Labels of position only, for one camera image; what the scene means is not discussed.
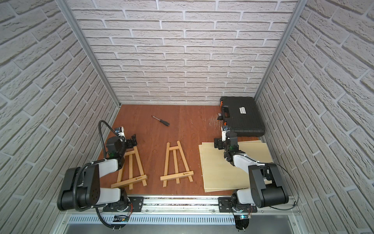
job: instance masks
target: screwdriver shaft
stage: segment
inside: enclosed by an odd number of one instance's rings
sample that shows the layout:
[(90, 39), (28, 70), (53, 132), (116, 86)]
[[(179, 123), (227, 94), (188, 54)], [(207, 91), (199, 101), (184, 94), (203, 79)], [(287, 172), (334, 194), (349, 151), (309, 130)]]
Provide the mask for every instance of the screwdriver shaft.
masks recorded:
[(155, 119), (157, 119), (157, 120), (160, 120), (159, 118), (156, 118), (156, 117), (154, 117), (153, 115), (151, 115), (153, 118), (155, 118)]

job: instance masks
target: mounting plate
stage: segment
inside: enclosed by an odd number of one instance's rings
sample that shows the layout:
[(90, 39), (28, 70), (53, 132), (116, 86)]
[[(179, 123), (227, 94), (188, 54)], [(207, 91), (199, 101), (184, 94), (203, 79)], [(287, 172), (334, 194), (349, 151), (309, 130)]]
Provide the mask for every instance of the mounting plate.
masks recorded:
[(219, 197), (218, 208), (220, 209), (220, 213), (248, 213), (248, 210), (251, 211), (251, 213), (257, 212), (257, 206), (255, 204), (240, 204), (240, 210), (233, 210), (230, 204), (232, 204), (230, 197)]
[[(143, 200), (144, 197), (128, 197), (130, 199), (130, 202), (132, 203), (132, 212), (140, 212), (141, 208), (143, 207)], [(131, 207), (128, 207), (123, 212), (129, 212)], [(104, 212), (118, 212), (117, 210), (113, 209), (112, 207), (105, 207)]]

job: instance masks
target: black toolbox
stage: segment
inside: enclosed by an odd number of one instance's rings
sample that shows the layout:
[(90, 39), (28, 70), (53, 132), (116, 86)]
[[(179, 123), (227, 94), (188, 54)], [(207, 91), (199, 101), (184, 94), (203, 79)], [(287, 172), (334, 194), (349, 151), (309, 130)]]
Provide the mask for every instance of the black toolbox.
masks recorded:
[(224, 125), (239, 137), (261, 137), (265, 125), (252, 97), (221, 97)]

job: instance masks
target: wooden tabletop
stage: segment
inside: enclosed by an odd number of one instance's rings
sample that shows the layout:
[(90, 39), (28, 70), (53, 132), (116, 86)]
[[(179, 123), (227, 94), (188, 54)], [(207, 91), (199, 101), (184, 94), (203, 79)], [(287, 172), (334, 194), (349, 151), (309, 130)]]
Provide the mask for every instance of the wooden tabletop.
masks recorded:
[[(199, 144), (213, 142), (215, 137), (221, 136), (222, 123), (217, 121), (219, 106), (172, 106), (172, 105), (122, 105), (113, 128), (124, 127), (126, 138), (137, 135), (138, 151), (143, 165), (144, 173), (148, 176), (147, 186), (135, 183), (134, 189), (125, 187), (128, 194), (157, 194), (157, 195), (231, 195), (232, 191), (204, 192)], [(170, 123), (165, 126), (151, 117), (156, 116)], [(257, 137), (239, 137), (238, 140), (257, 140)], [(193, 182), (188, 177), (181, 178), (180, 184), (175, 180), (169, 180), (166, 187), (160, 176), (164, 175), (166, 144), (176, 146), (181, 142), (183, 152), (190, 170), (194, 172)], [(184, 169), (182, 157), (177, 151), (179, 172)], [(129, 160), (125, 159), (125, 168), (122, 179), (128, 179)], [(140, 172), (134, 160), (134, 177)], [(169, 156), (168, 174), (174, 174), (173, 153)], [(102, 188), (110, 188), (117, 182), (117, 172), (108, 174), (100, 179)]]

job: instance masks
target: black cable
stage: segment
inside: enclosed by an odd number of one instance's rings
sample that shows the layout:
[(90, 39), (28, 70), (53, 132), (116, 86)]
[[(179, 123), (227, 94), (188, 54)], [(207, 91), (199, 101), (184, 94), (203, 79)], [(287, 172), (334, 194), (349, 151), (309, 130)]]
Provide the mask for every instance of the black cable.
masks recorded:
[(98, 208), (95, 208), (95, 209), (96, 209), (96, 214), (97, 214), (97, 216), (99, 217), (101, 223), (104, 224), (106, 227), (111, 228), (111, 229), (120, 229), (120, 228), (123, 228), (124, 226), (126, 226), (126, 224), (120, 224), (119, 226), (108, 224), (108, 223), (105, 222), (105, 220), (101, 217), (100, 212), (99, 212), (99, 209), (98, 209)]
[(79, 171), (77, 172), (77, 174), (75, 175), (75, 179), (74, 179), (74, 183), (73, 183), (73, 206), (74, 206), (74, 209), (76, 211), (84, 211), (84, 210), (88, 210), (88, 209), (91, 209), (91, 207), (87, 207), (87, 208), (81, 208), (79, 207), (78, 205), (78, 200), (77, 200), (77, 188), (78, 188), (78, 182), (79, 182), (79, 178), (80, 178), (80, 175), (82, 174), (83, 170), (88, 167), (89, 165), (91, 165), (91, 163), (86, 163), (85, 165), (83, 165)]
[(278, 163), (276, 163), (276, 162), (259, 162), (259, 163), (264, 163), (264, 164), (274, 164), (274, 165), (277, 165), (277, 166), (279, 166), (280, 168), (282, 168), (285, 172), (287, 172), (287, 174), (289, 175), (289, 177), (291, 178), (291, 180), (292, 180), (292, 182), (294, 183), (294, 185), (295, 185), (295, 187), (296, 187), (296, 193), (297, 193), (297, 200), (295, 201), (295, 203), (294, 203), (294, 205), (291, 207), (291, 208), (288, 208), (288, 209), (279, 209), (279, 208), (275, 208), (275, 207), (272, 207), (272, 206), (269, 206), (269, 207), (271, 207), (271, 208), (273, 208), (273, 209), (276, 209), (276, 210), (291, 210), (291, 209), (293, 209), (293, 208), (295, 208), (296, 206), (297, 206), (297, 203), (299, 202), (299, 188), (298, 188), (298, 186), (297, 186), (297, 184), (296, 184), (296, 181), (295, 181), (295, 179), (291, 176), (291, 174), (284, 168), (284, 167), (282, 167), (281, 165), (279, 165)]
[(101, 146), (102, 146), (102, 153), (103, 153), (103, 158), (107, 158), (107, 152), (105, 151), (105, 144), (104, 144), (104, 139), (102, 137), (102, 132), (101, 132), (101, 123), (105, 123), (105, 125), (116, 135), (116, 136), (119, 136), (118, 133), (116, 133), (112, 127), (109, 126), (109, 124), (107, 122), (105, 122), (104, 120), (100, 120), (99, 121), (99, 124), (98, 124), (98, 128), (99, 128), (99, 136), (100, 136), (100, 141), (101, 141)]

